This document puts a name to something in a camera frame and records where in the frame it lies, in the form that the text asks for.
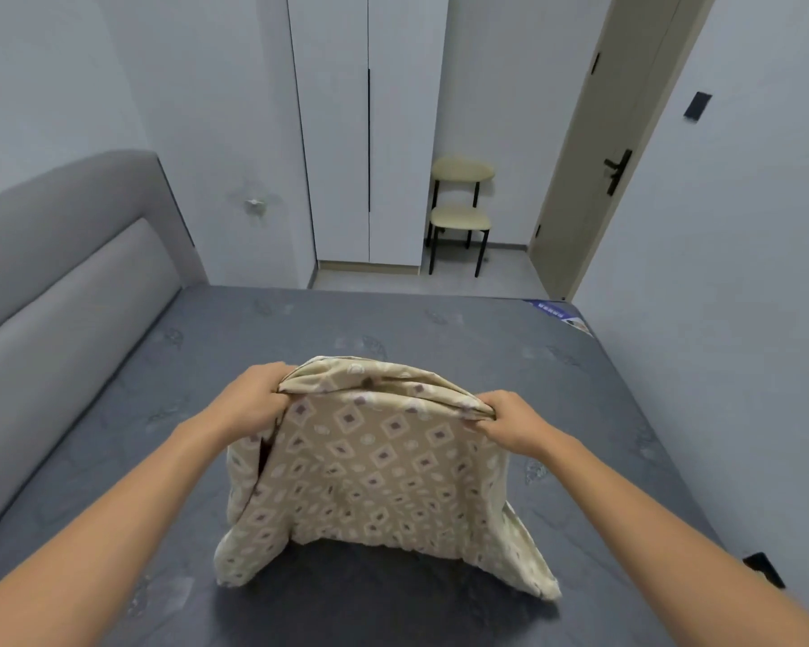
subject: door lock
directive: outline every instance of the door lock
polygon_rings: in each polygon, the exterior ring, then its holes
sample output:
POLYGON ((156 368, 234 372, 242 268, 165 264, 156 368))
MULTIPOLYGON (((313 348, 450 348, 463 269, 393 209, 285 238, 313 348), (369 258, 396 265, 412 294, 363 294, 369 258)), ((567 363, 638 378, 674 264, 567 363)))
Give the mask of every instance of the door lock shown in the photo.
POLYGON ((620 163, 615 163, 610 159, 606 159, 603 163, 607 165, 609 168, 614 170, 614 174, 612 174, 612 184, 608 186, 608 194, 609 196, 613 196, 614 192, 618 189, 618 185, 620 184, 620 178, 623 177, 623 173, 626 172, 626 166, 629 165, 629 159, 632 157, 632 150, 626 150, 623 153, 623 159, 620 160, 620 163))

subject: headboard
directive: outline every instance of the headboard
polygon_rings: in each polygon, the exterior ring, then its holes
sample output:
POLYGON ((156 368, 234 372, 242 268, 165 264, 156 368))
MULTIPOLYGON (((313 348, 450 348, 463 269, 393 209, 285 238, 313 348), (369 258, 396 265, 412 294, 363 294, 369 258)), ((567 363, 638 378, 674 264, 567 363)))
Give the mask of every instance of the headboard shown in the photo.
POLYGON ((0 193, 0 511, 181 284, 204 281, 150 151, 0 193))

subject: white wardrobe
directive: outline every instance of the white wardrobe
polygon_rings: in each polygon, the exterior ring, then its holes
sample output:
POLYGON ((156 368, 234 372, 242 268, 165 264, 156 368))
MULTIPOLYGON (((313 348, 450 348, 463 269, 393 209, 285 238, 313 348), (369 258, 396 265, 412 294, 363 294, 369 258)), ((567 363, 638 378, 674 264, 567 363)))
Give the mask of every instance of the white wardrobe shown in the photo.
POLYGON ((449 0, 288 0, 317 259, 419 266, 449 0))

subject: bed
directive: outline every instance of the bed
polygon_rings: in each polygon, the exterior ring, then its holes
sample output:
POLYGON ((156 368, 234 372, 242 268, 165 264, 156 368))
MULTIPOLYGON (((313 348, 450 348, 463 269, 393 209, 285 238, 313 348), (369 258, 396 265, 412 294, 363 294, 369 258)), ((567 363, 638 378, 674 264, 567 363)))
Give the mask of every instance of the bed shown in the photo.
MULTIPOLYGON (((210 286, 145 151, 1 193, 0 246, 0 577, 244 368, 315 355, 516 390, 716 539, 599 342, 525 301, 210 286)), ((334 541, 291 545, 248 586, 223 589, 220 458, 104 643, 671 643, 544 467, 513 457, 508 489, 560 581, 554 605, 463 563, 334 541)))

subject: hand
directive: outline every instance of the hand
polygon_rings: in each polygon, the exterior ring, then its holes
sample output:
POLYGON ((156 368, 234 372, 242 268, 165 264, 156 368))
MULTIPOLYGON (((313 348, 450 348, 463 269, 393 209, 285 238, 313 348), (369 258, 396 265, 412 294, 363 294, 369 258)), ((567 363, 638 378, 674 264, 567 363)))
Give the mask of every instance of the hand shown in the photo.
POLYGON ((491 391, 477 395, 494 409, 497 420, 480 420, 475 429, 511 452, 545 462, 554 443, 571 440, 530 408, 516 392, 491 391))
POLYGON ((226 445, 258 433, 291 403, 291 396, 276 390, 295 369, 281 362, 251 366, 229 383, 200 417, 221 429, 226 445))

